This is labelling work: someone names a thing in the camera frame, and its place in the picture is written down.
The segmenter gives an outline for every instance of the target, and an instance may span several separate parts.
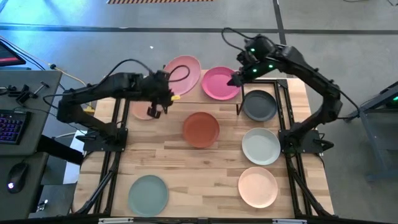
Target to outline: keyboard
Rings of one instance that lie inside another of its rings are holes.
[[[0,144],[19,144],[30,118],[28,111],[0,110]]]

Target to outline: beige plate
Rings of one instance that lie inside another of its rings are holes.
[[[278,195],[275,177],[262,167],[251,167],[239,178],[239,193],[243,200],[254,208],[270,206]]]

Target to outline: magenta plate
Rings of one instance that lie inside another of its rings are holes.
[[[228,86],[234,71],[227,67],[215,67],[205,73],[201,81],[201,87],[207,95],[216,100],[229,100],[234,98],[240,88]]]
[[[179,81],[179,82],[171,82],[169,83],[170,89],[174,92],[175,95],[182,95],[188,93],[198,82],[200,78],[201,68],[200,62],[193,56],[183,55],[176,57],[173,59],[166,67],[163,69],[166,72],[171,72],[175,67],[179,65],[186,65],[190,69],[190,74],[188,78]],[[187,75],[187,68],[178,68],[170,77],[170,80],[178,80],[179,78],[183,78]]]

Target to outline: light gray plate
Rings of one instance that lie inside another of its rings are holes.
[[[265,128],[253,128],[242,140],[244,155],[257,165],[269,165],[280,154],[280,143],[274,133]]]
[[[154,175],[138,178],[130,188],[128,204],[135,214],[154,217],[166,206],[169,190],[162,179]]]
[[[262,90],[250,91],[246,94],[243,111],[255,121],[268,121],[276,114],[276,100],[271,94]]]

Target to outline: sage green plate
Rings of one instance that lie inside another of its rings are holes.
[[[165,182],[157,176],[145,175],[131,186],[128,204],[135,214],[154,217],[166,207],[168,199],[169,190]]]

